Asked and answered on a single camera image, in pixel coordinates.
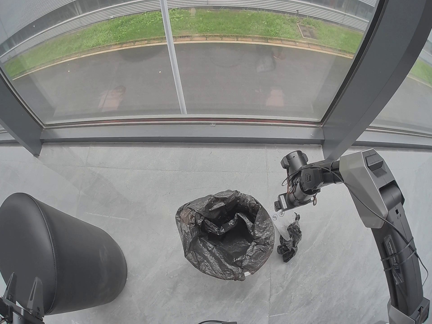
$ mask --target trash can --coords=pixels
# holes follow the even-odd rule
[[[254,197],[239,191],[193,200],[175,217],[184,256],[207,275],[243,281],[273,250],[269,214]]]
[[[126,260],[105,231],[25,193],[0,207],[0,272],[17,275],[16,300],[27,305],[35,277],[42,281],[45,314],[106,304],[122,291]]]

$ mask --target metal pole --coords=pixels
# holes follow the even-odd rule
[[[180,73],[178,71],[176,50],[174,48],[174,41],[172,39],[171,23],[169,22],[168,6],[166,0],[159,0],[161,4],[162,20],[165,29],[166,43],[168,45],[169,59],[171,61],[172,74],[174,76],[175,89],[177,91],[178,104],[182,114],[187,114],[185,97],[183,96],[183,89],[181,87]]]

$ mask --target black trash bag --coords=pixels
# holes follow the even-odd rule
[[[280,245],[277,247],[277,252],[282,255],[283,261],[287,263],[297,253],[300,240],[302,239],[302,231],[300,230],[300,215],[295,213],[295,221],[291,223],[287,231],[291,237],[289,240],[285,240],[281,235],[279,238]]]
[[[176,215],[185,257],[202,273],[245,280],[274,245],[269,214],[252,196],[226,190],[182,205]]]

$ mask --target yellow road line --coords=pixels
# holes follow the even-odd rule
[[[277,46],[277,47],[303,49],[303,50],[306,50],[306,51],[316,51],[316,52],[319,52],[319,53],[336,55],[336,56],[339,56],[339,57],[346,57],[348,59],[352,59],[353,58],[353,56],[351,56],[351,55],[339,54],[339,53],[334,53],[334,52],[331,52],[331,51],[324,51],[322,49],[306,48],[306,47],[300,47],[300,46],[294,46],[294,45],[284,45],[284,44],[272,43],[272,42],[258,42],[258,41],[244,41],[244,40],[237,40],[237,41],[235,41],[235,40],[228,40],[228,41],[226,41],[226,40],[192,40],[192,41],[190,41],[190,40],[183,40],[183,41],[174,41],[174,44],[185,44],[185,43],[240,43],[240,44],[247,44],[247,45],[272,45],[272,46]],[[67,58],[67,59],[64,59],[64,60],[61,60],[61,61],[57,61],[57,62],[51,63],[49,65],[45,65],[45,66],[36,68],[36,69],[31,70],[31,71],[29,71],[27,73],[21,74],[18,77],[15,77],[13,80],[22,78],[22,77],[24,77],[24,76],[26,76],[28,74],[35,73],[35,72],[43,70],[45,68],[50,68],[51,66],[59,65],[61,63],[72,61],[72,60],[76,60],[76,59],[81,59],[83,57],[89,57],[89,56],[92,56],[92,55],[109,53],[111,51],[119,51],[119,50],[122,50],[122,49],[140,48],[140,47],[165,45],[165,44],[166,44],[166,42],[146,43],[146,44],[143,44],[143,45],[131,45],[131,46],[125,46],[125,47],[116,47],[116,48],[112,48],[112,49],[105,49],[103,51],[95,51],[93,53],[88,53],[88,54],[83,54],[83,55],[77,55],[75,57],[70,57],[70,58]]]

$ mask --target drain grate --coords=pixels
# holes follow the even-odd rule
[[[297,25],[299,26],[299,30],[303,38],[312,38],[314,40],[318,40],[315,28],[313,26],[300,23],[297,23]]]

